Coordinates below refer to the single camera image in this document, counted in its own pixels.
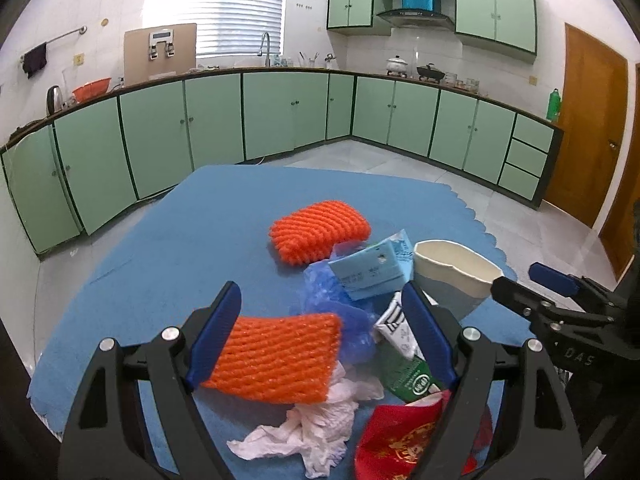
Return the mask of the white grey paper cup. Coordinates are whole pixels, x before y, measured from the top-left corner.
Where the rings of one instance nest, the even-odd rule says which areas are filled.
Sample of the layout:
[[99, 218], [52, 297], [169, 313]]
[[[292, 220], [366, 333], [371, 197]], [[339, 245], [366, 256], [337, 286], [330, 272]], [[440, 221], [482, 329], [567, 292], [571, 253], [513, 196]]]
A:
[[439, 307], [458, 320], [490, 296], [502, 270], [474, 250], [452, 240], [421, 240], [413, 247], [413, 278]]

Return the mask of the red gold envelope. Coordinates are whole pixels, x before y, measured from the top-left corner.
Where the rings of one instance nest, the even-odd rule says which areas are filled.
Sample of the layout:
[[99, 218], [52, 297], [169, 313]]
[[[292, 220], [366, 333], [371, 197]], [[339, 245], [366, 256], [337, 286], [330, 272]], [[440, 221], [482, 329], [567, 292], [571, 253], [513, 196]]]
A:
[[379, 405], [356, 447], [358, 480], [408, 479], [419, 463], [450, 399], [444, 390], [405, 405]]

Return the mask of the green white milk carton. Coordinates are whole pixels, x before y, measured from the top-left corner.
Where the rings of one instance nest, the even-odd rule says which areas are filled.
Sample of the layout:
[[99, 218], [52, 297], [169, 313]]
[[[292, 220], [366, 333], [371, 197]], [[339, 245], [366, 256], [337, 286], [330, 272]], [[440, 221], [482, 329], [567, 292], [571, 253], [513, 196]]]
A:
[[442, 390], [402, 310], [401, 292], [394, 293], [373, 329], [381, 345], [381, 382], [387, 390], [407, 404]]

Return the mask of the light blue paper box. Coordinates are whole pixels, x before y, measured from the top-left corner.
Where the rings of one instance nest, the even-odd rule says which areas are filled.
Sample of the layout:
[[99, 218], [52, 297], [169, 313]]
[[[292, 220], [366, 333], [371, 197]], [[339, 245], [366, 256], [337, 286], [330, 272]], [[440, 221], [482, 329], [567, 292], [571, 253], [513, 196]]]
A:
[[398, 292], [413, 277], [413, 246], [405, 230], [346, 256], [329, 267], [351, 300]]

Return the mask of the white tissue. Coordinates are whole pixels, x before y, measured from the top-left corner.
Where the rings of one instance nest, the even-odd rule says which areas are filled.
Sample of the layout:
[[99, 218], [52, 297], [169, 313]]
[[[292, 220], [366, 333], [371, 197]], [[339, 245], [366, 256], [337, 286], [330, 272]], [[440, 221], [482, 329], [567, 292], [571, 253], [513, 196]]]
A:
[[383, 398], [384, 388], [378, 378], [359, 376], [336, 364], [326, 400], [296, 404], [286, 412], [280, 426], [260, 425], [243, 440], [229, 441], [227, 446], [241, 460], [298, 454], [308, 479], [326, 478], [346, 455], [359, 404]]

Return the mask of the orange foam net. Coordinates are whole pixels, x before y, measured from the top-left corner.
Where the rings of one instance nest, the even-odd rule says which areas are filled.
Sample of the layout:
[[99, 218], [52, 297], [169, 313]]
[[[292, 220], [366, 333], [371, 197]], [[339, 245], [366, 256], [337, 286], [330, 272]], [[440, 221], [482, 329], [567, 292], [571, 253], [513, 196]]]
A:
[[271, 244], [290, 266], [326, 259], [336, 244], [364, 242], [370, 234], [367, 219], [340, 200], [324, 200], [296, 210], [269, 228]]
[[201, 385], [250, 401], [321, 403], [329, 393], [341, 336], [342, 320], [334, 313], [241, 316]]

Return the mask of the blue plastic bag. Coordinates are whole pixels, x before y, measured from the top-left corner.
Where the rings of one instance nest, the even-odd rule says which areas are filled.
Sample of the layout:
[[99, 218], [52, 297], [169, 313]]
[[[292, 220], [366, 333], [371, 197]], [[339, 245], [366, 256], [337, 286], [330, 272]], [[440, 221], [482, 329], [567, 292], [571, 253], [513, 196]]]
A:
[[352, 300], [329, 266], [338, 256], [350, 256], [365, 248], [363, 242], [346, 242], [332, 249], [329, 259], [311, 263], [303, 272], [300, 304], [290, 307], [292, 315], [333, 313], [342, 323], [338, 360], [344, 365], [357, 365], [375, 356], [374, 323], [380, 317], [371, 299]]

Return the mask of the green lower kitchen cabinets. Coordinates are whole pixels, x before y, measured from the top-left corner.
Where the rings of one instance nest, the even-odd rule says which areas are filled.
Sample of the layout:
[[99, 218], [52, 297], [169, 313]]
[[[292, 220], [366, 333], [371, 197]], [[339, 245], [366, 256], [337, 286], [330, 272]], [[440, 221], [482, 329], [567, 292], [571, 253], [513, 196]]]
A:
[[17, 133], [1, 173], [32, 250], [92, 234], [207, 165], [260, 162], [356, 138], [432, 162], [529, 207], [562, 130], [437, 84], [322, 70], [224, 70], [79, 104]]

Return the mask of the chrome kitchen faucet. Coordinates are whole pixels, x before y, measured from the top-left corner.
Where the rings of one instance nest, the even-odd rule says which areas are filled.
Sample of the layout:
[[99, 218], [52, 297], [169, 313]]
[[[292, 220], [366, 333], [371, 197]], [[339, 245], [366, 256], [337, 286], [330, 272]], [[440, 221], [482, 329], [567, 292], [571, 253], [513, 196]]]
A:
[[271, 42], [270, 42], [270, 33], [263, 32], [262, 39], [260, 40], [260, 46], [257, 53], [258, 58], [264, 59], [264, 66], [271, 66]]

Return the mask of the brown wooden door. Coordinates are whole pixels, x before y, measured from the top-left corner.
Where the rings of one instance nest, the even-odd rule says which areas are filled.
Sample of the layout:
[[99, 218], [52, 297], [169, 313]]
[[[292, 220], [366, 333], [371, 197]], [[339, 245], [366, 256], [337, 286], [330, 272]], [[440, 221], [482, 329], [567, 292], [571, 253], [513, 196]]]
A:
[[626, 124], [628, 62], [567, 24], [560, 111], [563, 139], [544, 199], [593, 226], [608, 192]]

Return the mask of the black wok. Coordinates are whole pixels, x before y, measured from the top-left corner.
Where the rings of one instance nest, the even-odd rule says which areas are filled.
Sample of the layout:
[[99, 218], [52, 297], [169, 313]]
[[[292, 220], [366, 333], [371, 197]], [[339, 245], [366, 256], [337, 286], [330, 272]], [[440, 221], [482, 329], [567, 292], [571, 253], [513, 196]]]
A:
[[418, 66], [416, 68], [420, 81], [431, 81], [439, 84], [446, 76], [444, 72], [434, 67], [432, 64]]

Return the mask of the red plastic basin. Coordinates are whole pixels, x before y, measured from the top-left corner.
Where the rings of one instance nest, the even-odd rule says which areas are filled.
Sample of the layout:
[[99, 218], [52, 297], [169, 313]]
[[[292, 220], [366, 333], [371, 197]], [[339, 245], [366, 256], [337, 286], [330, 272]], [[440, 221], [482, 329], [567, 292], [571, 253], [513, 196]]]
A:
[[77, 87], [73, 90], [73, 97], [75, 99], [75, 102], [77, 104], [82, 104], [96, 99], [99, 96], [104, 96], [104, 94], [107, 94], [110, 85], [110, 77], [87, 82], [86, 84], [83, 84], [82, 86]]

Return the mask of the cardboard water purifier box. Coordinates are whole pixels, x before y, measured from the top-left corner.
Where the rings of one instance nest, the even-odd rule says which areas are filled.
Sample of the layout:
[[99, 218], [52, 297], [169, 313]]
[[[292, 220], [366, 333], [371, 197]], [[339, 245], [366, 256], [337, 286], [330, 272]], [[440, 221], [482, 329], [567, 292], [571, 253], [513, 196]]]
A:
[[124, 86], [196, 69], [195, 23], [128, 30], [124, 35]]

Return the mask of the white window blinds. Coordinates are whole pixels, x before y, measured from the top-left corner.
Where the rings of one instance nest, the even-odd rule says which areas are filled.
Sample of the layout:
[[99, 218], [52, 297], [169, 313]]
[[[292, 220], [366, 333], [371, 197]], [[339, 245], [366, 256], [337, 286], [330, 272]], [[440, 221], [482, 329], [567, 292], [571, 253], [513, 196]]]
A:
[[263, 32], [270, 33], [271, 54], [282, 51], [284, 0], [143, 0], [142, 24], [198, 25], [200, 58], [253, 55]]

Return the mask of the dark towel on rail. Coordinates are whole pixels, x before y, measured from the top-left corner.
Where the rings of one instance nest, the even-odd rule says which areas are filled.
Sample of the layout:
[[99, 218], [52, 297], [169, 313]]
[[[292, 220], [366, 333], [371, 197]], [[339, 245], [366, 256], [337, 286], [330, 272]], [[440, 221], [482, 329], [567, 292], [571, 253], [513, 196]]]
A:
[[23, 55], [22, 69], [30, 79], [47, 65], [47, 44], [43, 42]]

